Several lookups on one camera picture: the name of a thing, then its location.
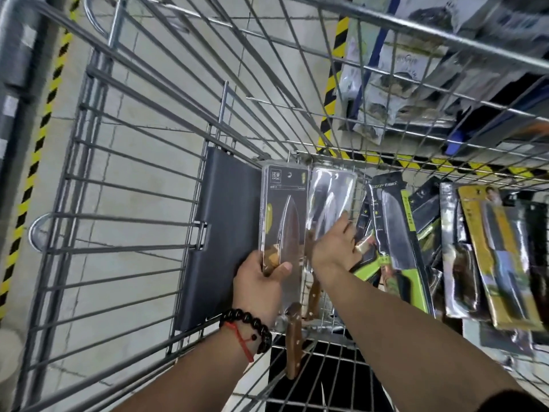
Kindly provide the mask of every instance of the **dark gray plastic flap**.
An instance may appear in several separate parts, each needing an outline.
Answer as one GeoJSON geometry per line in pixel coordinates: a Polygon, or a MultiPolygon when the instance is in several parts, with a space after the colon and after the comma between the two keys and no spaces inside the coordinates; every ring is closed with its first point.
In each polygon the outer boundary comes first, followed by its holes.
{"type": "Polygon", "coordinates": [[[257,249],[261,171],[210,147],[196,221],[208,224],[204,247],[190,250],[178,312],[185,332],[230,308],[238,266],[257,249]]]}

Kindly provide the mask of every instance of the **caution tape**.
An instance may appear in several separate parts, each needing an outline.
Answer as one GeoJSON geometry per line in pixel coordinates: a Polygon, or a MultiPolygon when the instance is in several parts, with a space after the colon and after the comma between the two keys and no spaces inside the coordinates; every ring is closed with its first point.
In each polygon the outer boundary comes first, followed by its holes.
{"type": "MultiPolygon", "coordinates": [[[[71,0],[69,7],[69,17],[71,20],[76,20],[76,11],[80,5],[80,0],[71,0]]],[[[51,82],[49,84],[49,92],[45,101],[44,113],[38,130],[38,138],[35,142],[35,147],[32,152],[31,166],[25,180],[25,191],[21,203],[17,207],[17,221],[15,223],[15,231],[13,232],[13,239],[9,249],[8,260],[6,262],[6,268],[4,271],[4,278],[0,284],[0,320],[5,316],[5,303],[8,297],[9,286],[11,277],[15,270],[15,263],[19,257],[19,249],[21,247],[21,240],[23,239],[24,225],[29,212],[29,204],[32,195],[32,189],[36,183],[36,174],[38,172],[38,165],[40,164],[40,158],[42,156],[42,148],[44,147],[45,137],[48,133],[48,124],[51,120],[51,111],[53,110],[53,104],[59,86],[61,85],[61,73],[67,58],[67,52],[69,51],[69,44],[72,40],[72,34],[68,30],[65,30],[61,37],[61,47],[55,59],[55,68],[51,75],[51,82]]]]}
{"type": "MultiPolygon", "coordinates": [[[[328,74],[326,83],[326,95],[324,98],[324,107],[326,116],[320,123],[320,131],[328,140],[332,140],[333,115],[335,115],[335,103],[337,100],[336,78],[339,82],[343,63],[337,58],[345,56],[345,44],[347,34],[349,33],[349,18],[339,16],[338,25],[335,30],[335,41],[332,55],[334,57],[335,75],[332,67],[328,74]]],[[[318,150],[326,151],[326,144],[320,137],[318,150]]],[[[336,156],[332,148],[327,150],[336,156]]],[[[353,159],[363,161],[372,165],[386,164],[390,167],[399,169],[424,170],[443,173],[445,175],[459,173],[461,175],[473,176],[496,176],[499,178],[528,179],[546,183],[549,180],[549,170],[541,168],[528,168],[519,166],[503,166],[497,164],[485,164],[477,162],[462,161],[459,159],[441,159],[441,158],[422,158],[419,156],[409,156],[404,154],[383,153],[383,152],[351,152],[341,150],[341,157],[344,159],[353,159]]]]}

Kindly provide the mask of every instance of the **person's right hand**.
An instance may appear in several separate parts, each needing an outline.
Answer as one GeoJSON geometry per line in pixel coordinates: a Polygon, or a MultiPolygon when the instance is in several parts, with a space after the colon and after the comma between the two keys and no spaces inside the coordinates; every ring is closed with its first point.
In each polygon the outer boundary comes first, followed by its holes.
{"type": "Polygon", "coordinates": [[[312,269],[326,289],[334,277],[349,271],[357,264],[362,254],[355,250],[356,228],[344,211],[332,228],[322,236],[312,250],[312,269]]]}

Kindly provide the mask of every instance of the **red cord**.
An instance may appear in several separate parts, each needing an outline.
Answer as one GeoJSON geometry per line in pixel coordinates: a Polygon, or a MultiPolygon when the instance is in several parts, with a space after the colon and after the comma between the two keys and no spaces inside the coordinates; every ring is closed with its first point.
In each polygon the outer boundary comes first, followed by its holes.
{"type": "Polygon", "coordinates": [[[246,345],[246,342],[253,341],[255,338],[243,339],[242,334],[240,334],[240,331],[238,330],[238,327],[237,327],[236,324],[233,324],[231,322],[224,322],[223,325],[226,325],[227,327],[229,327],[231,330],[234,331],[234,333],[237,336],[237,340],[240,343],[240,346],[244,350],[244,354],[246,355],[246,358],[248,359],[248,361],[250,363],[253,363],[254,362],[254,355],[251,353],[250,349],[246,345]]]}

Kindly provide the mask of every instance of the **black wristband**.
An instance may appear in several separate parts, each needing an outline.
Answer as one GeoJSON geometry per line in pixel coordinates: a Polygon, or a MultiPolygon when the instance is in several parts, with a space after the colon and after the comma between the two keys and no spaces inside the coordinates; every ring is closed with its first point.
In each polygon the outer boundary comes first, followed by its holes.
{"type": "Polygon", "coordinates": [[[250,312],[244,312],[243,310],[237,308],[231,308],[228,311],[225,311],[221,315],[221,320],[219,321],[219,327],[221,328],[225,322],[235,322],[242,321],[245,324],[250,324],[250,326],[257,331],[257,334],[261,337],[261,343],[257,349],[258,354],[267,352],[273,345],[273,337],[269,328],[264,325],[259,318],[254,318],[250,312]]]}

